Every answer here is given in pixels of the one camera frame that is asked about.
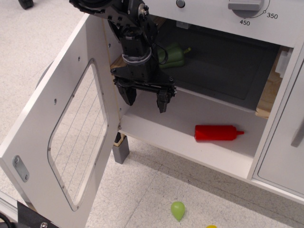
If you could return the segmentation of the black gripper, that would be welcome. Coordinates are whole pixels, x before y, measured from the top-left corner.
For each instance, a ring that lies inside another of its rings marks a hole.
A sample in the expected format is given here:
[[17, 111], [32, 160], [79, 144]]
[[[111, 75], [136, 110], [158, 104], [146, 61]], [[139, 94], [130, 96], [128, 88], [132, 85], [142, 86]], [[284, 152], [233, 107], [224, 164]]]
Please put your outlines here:
[[110, 69], [114, 75], [114, 84], [129, 106], [136, 100], [136, 89], [156, 93], [160, 113], [166, 112], [171, 97], [176, 95], [175, 79], [164, 73], [152, 58], [131, 65], [119, 57], [111, 64]]

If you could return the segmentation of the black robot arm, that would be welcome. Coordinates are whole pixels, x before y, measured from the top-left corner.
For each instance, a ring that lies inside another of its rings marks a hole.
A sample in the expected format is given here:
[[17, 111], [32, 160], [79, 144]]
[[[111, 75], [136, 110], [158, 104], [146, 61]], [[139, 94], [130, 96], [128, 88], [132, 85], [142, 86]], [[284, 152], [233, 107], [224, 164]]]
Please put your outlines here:
[[106, 19], [122, 46], [124, 67], [111, 69], [121, 97], [133, 105], [137, 90], [157, 95], [160, 113], [176, 94], [175, 80], [162, 72], [160, 66], [169, 58], [167, 52], [159, 59], [156, 37], [158, 25], [149, 14], [149, 7], [142, 0], [71, 0], [81, 12]]

